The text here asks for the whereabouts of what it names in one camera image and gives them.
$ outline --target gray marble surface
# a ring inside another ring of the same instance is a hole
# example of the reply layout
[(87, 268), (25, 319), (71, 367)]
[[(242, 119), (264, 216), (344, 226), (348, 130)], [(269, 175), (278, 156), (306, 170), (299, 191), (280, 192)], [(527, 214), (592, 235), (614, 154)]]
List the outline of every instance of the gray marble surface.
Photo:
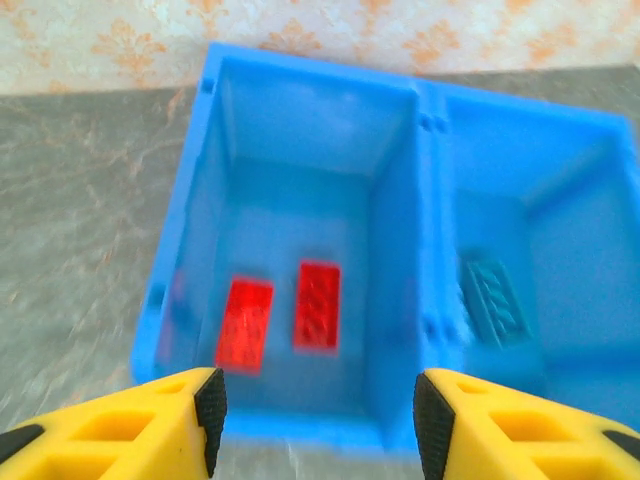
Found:
[[(639, 133), (634, 67), (444, 80), (624, 113)], [(0, 98), (0, 431), (129, 385), (193, 94)], [(226, 443), (215, 478), (401, 480), (421, 471), (417, 461)]]

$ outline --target wall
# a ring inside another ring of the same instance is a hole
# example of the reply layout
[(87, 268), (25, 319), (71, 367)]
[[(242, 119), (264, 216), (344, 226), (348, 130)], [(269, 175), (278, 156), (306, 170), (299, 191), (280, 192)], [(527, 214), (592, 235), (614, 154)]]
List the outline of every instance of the wall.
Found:
[(638, 62), (640, 0), (0, 0), (0, 94), (193, 84), (214, 39), (419, 74)]

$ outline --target black rubber pad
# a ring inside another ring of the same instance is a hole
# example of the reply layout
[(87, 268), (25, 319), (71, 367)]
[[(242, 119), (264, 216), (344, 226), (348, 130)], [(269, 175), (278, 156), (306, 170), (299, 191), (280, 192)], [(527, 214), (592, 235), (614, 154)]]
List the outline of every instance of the black rubber pad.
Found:
[(194, 395), (198, 425), (204, 427), (207, 441), (204, 461), (209, 478), (213, 476), (220, 448), (220, 436), (227, 416), (227, 393), (224, 389), (224, 373), (219, 368), (207, 379)]
[(455, 412), (425, 375), (418, 375), (413, 425), (425, 480), (442, 480), (447, 466)]
[(0, 433), (0, 463), (9, 460), (43, 433), (44, 428), (35, 423)]
[(605, 437), (618, 445), (621, 449), (640, 462), (640, 438), (632, 437), (617, 430), (605, 430)]

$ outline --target blue plastic bin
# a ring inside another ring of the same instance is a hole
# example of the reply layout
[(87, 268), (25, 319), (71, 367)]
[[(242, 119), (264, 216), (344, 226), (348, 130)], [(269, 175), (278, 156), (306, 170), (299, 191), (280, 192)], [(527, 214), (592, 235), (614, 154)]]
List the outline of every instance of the blue plastic bin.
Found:
[[(225, 435), (414, 452), (413, 385), (430, 366), (637, 427), (634, 169), (618, 116), (212, 45), (134, 378), (212, 365), (244, 275), (275, 295), (261, 375), (225, 375)], [(459, 296), (466, 251), (503, 269), (527, 335), (477, 335)], [(293, 348), (306, 259), (341, 267), (337, 355)]]

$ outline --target floral wallpaper pattern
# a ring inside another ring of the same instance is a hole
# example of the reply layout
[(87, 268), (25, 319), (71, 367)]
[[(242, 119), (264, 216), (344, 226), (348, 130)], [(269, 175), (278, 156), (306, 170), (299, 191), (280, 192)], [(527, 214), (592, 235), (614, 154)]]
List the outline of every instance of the floral wallpaper pattern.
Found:
[(640, 0), (0, 0), (0, 94), (193, 84), (217, 40), (410, 74), (640, 61)]

